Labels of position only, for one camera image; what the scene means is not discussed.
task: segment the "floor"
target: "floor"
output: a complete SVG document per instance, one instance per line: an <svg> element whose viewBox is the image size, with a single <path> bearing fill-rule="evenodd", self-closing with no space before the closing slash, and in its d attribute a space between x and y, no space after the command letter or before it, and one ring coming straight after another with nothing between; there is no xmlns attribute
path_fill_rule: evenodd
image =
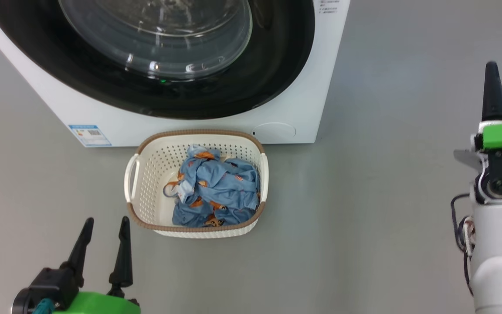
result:
<svg viewBox="0 0 502 314"><path fill-rule="evenodd" d="M502 75L502 1L353 0L314 145L268 146L257 227L183 240L132 226L144 313L471 313L448 202ZM95 218L84 290L107 292L133 148L84 149L0 53L0 313ZM460 214L469 212L459 203Z"/></svg>

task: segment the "laundry basket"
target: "laundry basket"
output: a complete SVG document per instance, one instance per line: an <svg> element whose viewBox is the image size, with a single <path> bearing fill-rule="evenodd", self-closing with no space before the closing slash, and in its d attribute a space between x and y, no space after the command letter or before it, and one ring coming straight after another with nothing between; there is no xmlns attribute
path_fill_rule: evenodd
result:
<svg viewBox="0 0 502 314"><path fill-rule="evenodd" d="M255 215L239 225L189 228L172 223L175 199L162 188L177 181L177 172L187 159L187 148L199 144L218 149L221 159L239 158L252 163L261 180L261 202ZM268 195L268 160L259 141L245 133L221 130L190 130L159 133L137 149L125 170L125 199L133 220L141 227L165 236L213 239L244 235L257 224Z"/></svg>

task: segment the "basket handle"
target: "basket handle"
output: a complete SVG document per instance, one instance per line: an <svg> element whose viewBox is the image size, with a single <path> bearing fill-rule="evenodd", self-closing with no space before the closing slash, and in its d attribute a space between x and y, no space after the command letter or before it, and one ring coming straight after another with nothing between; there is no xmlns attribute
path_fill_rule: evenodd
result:
<svg viewBox="0 0 502 314"><path fill-rule="evenodd" d="M263 175L261 175L261 202L267 201L268 196L268 159L265 153L261 154L261 169L263 169Z"/></svg>
<svg viewBox="0 0 502 314"><path fill-rule="evenodd" d="M137 186L137 179L139 177L139 165L141 164L138 160L139 154L134 154L133 157L127 163L127 168L125 169L125 178L123 181L123 189L125 190L125 200L127 203L131 203L131 199L135 197L135 187ZM135 177L133 179L133 189L131 190L131 175L133 173L133 165L137 164L135 167Z"/></svg>

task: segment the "blue clothing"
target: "blue clothing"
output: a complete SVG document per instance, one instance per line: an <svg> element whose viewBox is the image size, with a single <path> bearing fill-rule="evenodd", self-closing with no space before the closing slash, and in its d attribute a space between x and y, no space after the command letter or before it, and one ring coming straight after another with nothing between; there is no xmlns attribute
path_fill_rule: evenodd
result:
<svg viewBox="0 0 502 314"><path fill-rule="evenodd" d="M203 227L236 225L249 220L259 206L257 169L241 159L220 161L220 152L199 145L187 149L189 157L178 179L164 194L177 197L175 225Z"/></svg>

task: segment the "white washing machine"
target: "white washing machine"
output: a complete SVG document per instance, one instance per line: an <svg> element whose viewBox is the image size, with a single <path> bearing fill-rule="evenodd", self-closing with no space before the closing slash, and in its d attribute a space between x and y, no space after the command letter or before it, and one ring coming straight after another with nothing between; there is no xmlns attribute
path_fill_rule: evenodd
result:
<svg viewBox="0 0 502 314"><path fill-rule="evenodd" d="M313 143L349 0L0 0L0 50L86 147Z"/></svg>

